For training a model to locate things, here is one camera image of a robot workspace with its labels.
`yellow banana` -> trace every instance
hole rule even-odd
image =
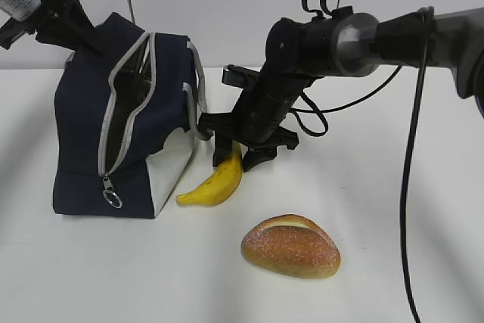
[[[243,173],[240,144],[234,142],[232,152],[219,164],[217,170],[194,191],[176,196],[176,203],[180,206],[221,204],[237,189]]]

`lunch bag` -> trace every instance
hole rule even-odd
[[[54,211],[153,219],[194,151],[203,69],[187,36],[148,33],[118,14],[96,27],[102,54],[79,48],[54,97]]]

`zipper pull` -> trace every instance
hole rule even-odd
[[[104,199],[114,208],[123,207],[123,201],[121,200],[121,198],[119,198],[119,196],[114,191],[113,183],[111,182],[110,178],[107,175],[103,177],[103,184],[104,184],[104,190],[103,190]]]

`white table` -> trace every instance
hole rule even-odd
[[[391,72],[325,79],[321,107],[350,101]],[[207,70],[212,112],[238,90]],[[4,323],[412,322],[399,254],[399,189],[416,70],[364,104],[328,115],[321,139],[299,133],[295,151],[247,173],[214,208],[170,198],[155,220],[57,216],[52,101],[60,70],[0,71],[0,321]],[[318,127],[316,121],[310,126]],[[299,127],[293,117],[289,129]],[[484,321],[484,120],[430,70],[411,174],[409,259],[423,322]],[[176,192],[211,172],[202,144]],[[240,242],[268,217],[317,222],[343,258],[327,280],[256,268]]]

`bread crust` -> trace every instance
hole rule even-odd
[[[298,278],[327,278],[341,264],[340,252],[327,233],[298,215],[261,222],[244,237],[241,247],[249,262]]]

